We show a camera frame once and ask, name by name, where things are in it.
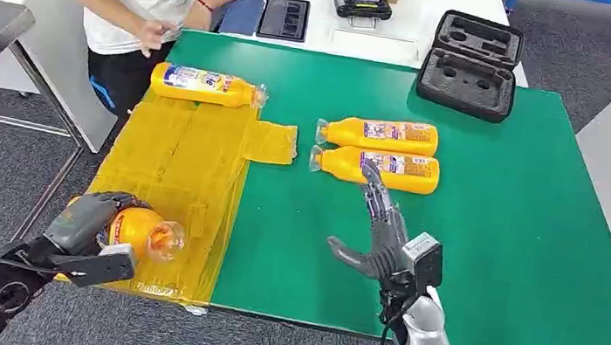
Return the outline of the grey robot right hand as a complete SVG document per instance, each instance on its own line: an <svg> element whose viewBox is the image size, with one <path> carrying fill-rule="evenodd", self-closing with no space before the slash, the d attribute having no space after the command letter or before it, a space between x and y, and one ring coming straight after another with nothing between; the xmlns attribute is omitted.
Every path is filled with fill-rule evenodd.
<svg viewBox="0 0 611 345"><path fill-rule="evenodd" d="M333 256L347 266L389 289L392 276L405 269L402 246L408 241L402 214L391 201L375 162L367 160L361 166L366 182L361 191L370 217L371 245L369 252L358 253L335 236L327 238Z"/></svg>

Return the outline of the person's left hand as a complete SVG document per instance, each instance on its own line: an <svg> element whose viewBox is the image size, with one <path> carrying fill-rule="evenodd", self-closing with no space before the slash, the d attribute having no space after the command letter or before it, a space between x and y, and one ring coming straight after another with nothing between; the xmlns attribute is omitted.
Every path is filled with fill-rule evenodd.
<svg viewBox="0 0 611 345"><path fill-rule="evenodd" d="M211 26L212 11L209 8L195 1L183 20L182 27L185 29L208 31Z"/></svg>

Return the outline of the person's right hand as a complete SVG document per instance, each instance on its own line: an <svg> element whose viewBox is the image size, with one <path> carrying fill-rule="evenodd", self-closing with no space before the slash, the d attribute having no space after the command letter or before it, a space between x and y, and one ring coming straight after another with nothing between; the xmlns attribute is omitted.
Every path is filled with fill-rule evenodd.
<svg viewBox="0 0 611 345"><path fill-rule="evenodd" d="M179 31L178 27L170 22L146 20L135 34L140 40L141 54L150 58L154 50L161 49L164 36L176 31Z"/></svg>

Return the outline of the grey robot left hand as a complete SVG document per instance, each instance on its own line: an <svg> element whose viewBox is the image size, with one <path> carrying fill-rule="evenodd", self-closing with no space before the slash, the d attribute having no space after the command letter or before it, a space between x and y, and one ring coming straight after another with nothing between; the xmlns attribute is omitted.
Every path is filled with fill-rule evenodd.
<svg viewBox="0 0 611 345"><path fill-rule="evenodd" d="M147 202L125 191L85 193L74 198L42 235L64 254L99 252L114 244L109 229L128 209L152 211Z"/></svg>

